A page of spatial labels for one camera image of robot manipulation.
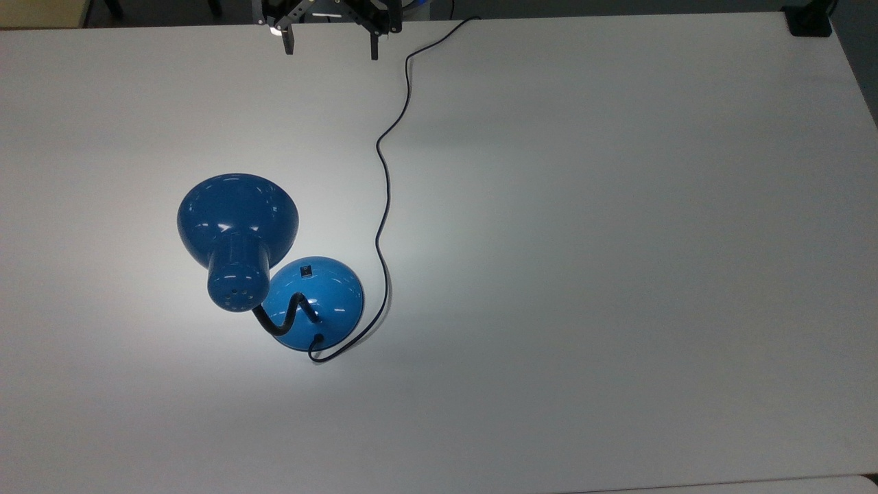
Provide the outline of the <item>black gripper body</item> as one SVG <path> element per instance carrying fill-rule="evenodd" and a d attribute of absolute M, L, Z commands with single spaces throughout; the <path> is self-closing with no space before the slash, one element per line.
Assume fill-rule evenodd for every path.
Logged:
<path fill-rule="evenodd" d="M 259 22 L 276 31 L 288 31 L 308 14 L 335 14 L 373 34 L 400 32 L 401 1 L 261 1 Z"/>

